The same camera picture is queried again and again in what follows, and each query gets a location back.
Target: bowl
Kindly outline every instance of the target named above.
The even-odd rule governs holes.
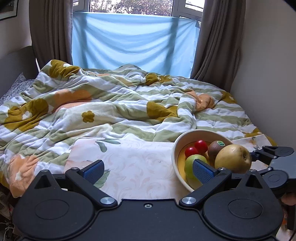
[[[193,192],[202,184],[200,181],[187,180],[184,172],[184,165],[185,165],[185,159],[186,159],[184,150],[189,146],[193,146],[194,142],[198,140],[204,140],[205,142],[207,142],[208,145],[216,140],[223,141],[225,145],[232,144],[231,141],[226,137],[216,132],[207,131],[207,130],[188,131],[183,133],[176,139],[173,145],[172,154],[171,154],[173,168],[179,181],[190,192]]]

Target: blue gripper pad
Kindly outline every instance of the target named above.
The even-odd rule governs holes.
[[[192,170],[194,176],[202,183],[205,184],[207,181],[215,176],[216,170],[204,163],[203,161],[196,159],[193,161]]]
[[[79,174],[93,185],[103,176],[104,170],[105,165],[103,161],[97,160],[81,169]]]

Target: headboard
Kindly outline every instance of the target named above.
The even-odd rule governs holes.
[[[38,75],[36,58],[32,46],[24,47],[0,59],[0,97],[11,87],[23,73],[26,79],[35,79]]]

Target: white wall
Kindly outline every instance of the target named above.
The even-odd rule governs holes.
[[[247,0],[241,50],[231,93],[263,133],[296,149],[296,12]]]
[[[19,0],[17,16],[0,21],[0,58],[31,43],[29,0]]]

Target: picture frame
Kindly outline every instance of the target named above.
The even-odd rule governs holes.
[[[11,0],[8,5],[0,10],[0,21],[17,16],[17,7],[19,0]]]

